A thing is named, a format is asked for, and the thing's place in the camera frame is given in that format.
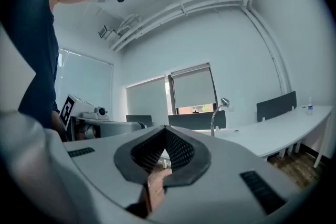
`white desk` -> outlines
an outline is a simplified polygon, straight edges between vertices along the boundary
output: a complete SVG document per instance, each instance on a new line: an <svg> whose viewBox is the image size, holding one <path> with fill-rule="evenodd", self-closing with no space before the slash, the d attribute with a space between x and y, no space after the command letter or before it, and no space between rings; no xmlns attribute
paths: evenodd
<svg viewBox="0 0 336 224"><path fill-rule="evenodd" d="M215 131L215 137L242 145L259 157L267 157L287 147L290 147L291 150L296 142L300 143L308 133L328 118L325 133L323 139L321 139L319 157L314 165L316 167L329 138L332 108L332 106L315 105L313 114L308 115L307 107L298 106L293 111L276 118L239 127L237 128L239 132L234 132L234 130Z"/></svg>

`water bottle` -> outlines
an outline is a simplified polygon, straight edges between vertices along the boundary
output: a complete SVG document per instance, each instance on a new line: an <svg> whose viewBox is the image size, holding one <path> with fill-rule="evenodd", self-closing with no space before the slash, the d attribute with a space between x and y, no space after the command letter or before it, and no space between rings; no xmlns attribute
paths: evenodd
<svg viewBox="0 0 336 224"><path fill-rule="evenodd" d="M313 114L313 102L311 100L311 97L309 97L308 100L308 115L312 115Z"/></svg>

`wooden floor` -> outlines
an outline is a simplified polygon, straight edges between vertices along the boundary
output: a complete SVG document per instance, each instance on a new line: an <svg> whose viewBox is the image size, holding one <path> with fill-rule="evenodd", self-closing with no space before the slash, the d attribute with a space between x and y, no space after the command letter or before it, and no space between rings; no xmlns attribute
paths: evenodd
<svg viewBox="0 0 336 224"><path fill-rule="evenodd" d="M286 155L282 159L278 156L272 156L268 158L268 162L283 171L301 189L318 181L323 170L321 163L316 169L313 168L315 158L306 152L292 153L291 156ZM156 166L148 177L153 211L160 206L164 198L163 178L171 173L172 170L169 168L163 169L161 166Z"/></svg>

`desk lamp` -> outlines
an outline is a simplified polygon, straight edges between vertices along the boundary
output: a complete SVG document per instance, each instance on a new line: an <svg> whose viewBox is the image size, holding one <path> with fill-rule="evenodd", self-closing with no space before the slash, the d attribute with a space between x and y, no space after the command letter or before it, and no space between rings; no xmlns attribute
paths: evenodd
<svg viewBox="0 0 336 224"><path fill-rule="evenodd" d="M228 108L229 111L233 111L233 106L230 104L230 101L226 98L221 98L220 101L222 102L218 107L217 109L214 111L214 114L212 115L212 118L211 118L211 136L215 136L215 130L214 130L214 119L215 119L215 115L216 113L219 111L219 109L221 107L226 107Z"/></svg>

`person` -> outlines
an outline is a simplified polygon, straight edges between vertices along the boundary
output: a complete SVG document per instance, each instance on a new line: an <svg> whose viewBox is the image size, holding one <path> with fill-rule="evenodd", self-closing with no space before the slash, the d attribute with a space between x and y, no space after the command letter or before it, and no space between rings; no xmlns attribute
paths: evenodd
<svg viewBox="0 0 336 224"><path fill-rule="evenodd" d="M66 141L65 130L56 105L55 78L58 43L52 14L57 3L85 0L7 0L2 24L13 44L36 75L19 106L19 112L39 121L44 128L57 131Z"/></svg>

